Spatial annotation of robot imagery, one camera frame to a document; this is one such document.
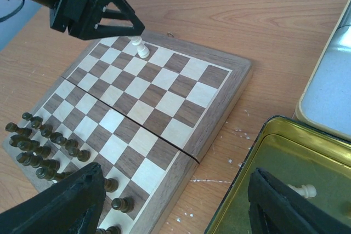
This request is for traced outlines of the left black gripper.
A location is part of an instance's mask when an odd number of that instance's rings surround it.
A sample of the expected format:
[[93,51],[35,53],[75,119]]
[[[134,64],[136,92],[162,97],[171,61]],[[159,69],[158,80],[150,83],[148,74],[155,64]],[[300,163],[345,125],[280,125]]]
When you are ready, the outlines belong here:
[[126,0],[49,0],[50,28],[79,39],[140,36],[142,21]]

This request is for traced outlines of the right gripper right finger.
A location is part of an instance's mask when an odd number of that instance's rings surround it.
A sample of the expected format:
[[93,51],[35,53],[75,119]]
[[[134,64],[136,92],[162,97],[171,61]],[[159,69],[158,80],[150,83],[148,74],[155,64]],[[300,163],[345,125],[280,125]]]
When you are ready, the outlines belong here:
[[250,175],[248,201],[252,233],[350,233],[263,168]]

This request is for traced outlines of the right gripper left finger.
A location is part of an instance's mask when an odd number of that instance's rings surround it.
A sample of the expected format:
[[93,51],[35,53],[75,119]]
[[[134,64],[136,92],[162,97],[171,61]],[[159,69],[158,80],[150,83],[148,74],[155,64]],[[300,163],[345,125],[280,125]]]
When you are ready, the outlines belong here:
[[1,213],[1,233],[95,233],[105,197],[101,166],[90,163]]

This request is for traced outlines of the white chess king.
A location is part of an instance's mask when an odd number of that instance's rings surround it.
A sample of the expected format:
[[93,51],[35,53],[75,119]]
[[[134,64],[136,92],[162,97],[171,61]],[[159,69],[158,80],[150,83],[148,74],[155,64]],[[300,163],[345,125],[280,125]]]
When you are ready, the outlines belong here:
[[142,41],[140,36],[132,36],[129,38],[132,44],[136,47],[140,58],[146,59],[150,55],[150,50]]

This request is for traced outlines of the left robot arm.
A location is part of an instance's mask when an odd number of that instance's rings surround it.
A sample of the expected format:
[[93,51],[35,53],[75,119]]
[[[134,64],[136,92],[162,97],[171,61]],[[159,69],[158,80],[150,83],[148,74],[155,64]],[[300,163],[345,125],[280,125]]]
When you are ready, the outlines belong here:
[[140,36],[145,26],[126,0],[32,0],[50,10],[50,28],[81,40]]

